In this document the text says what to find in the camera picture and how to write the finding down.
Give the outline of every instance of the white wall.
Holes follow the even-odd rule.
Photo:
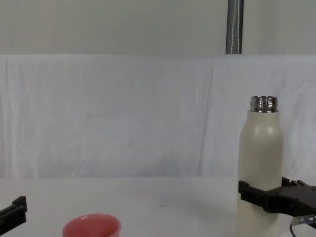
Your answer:
[[[226,0],[1,0],[0,54],[225,54]]]
[[[243,54],[316,54],[315,0],[245,0]]]

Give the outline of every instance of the cable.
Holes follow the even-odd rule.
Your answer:
[[[239,25],[240,25],[240,2],[238,0],[238,23],[237,23],[237,54],[239,54]]]
[[[235,27],[235,17],[236,17],[236,3],[237,3],[237,0],[235,0],[235,4],[234,4],[234,16],[233,16],[233,24],[232,24],[231,54],[233,54],[233,45],[234,45],[234,27]]]
[[[297,237],[297,236],[295,235],[295,233],[293,232],[293,226],[292,226],[292,225],[290,225],[290,232],[291,232],[291,234],[292,234],[293,237]]]

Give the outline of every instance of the tabletop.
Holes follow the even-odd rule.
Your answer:
[[[118,217],[121,237],[235,236],[235,179],[0,179],[0,195],[1,209],[19,196],[28,204],[27,223],[4,237],[61,237],[68,221],[89,213]],[[291,218],[280,219],[289,237]],[[297,232],[314,236],[308,228]]]

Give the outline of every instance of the cup rim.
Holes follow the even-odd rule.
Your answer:
[[[113,233],[113,235],[115,235],[115,234],[117,234],[118,232],[121,231],[122,225],[121,225],[120,220],[119,220],[117,217],[115,217],[115,216],[113,216],[113,215],[110,215],[110,214],[105,214],[105,213],[91,213],[91,214],[85,214],[85,215],[82,215],[82,216],[78,216],[78,217],[72,219],[71,221],[69,221],[69,222],[64,226],[64,228],[63,228],[63,232],[62,232],[63,236],[65,235],[65,229],[66,229],[72,222],[74,222],[74,221],[76,221],[76,220],[79,220],[79,219],[82,219],[82,218],[84,218],[84,217],[95,216],[95,215],[100,215],[100,216],[103,216],[103,217],[110,217],[111,219],[114,219],[114,220],[116,221],[116,223],[117,223],[117,225],[118,225],[118,229]]]

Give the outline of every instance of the black clamp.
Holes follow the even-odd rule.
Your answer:
[[[26,222],[26,197],[21,196],[12,205],[0,211],[0,236]]]
[[[282,213],[293,217],[316,215],[316,187],[301,180],[282,178],[279,188],[263,191],[239,181],[240,199],[262,207],[268,213]],[[316,229],[314,222],[306,224]]]

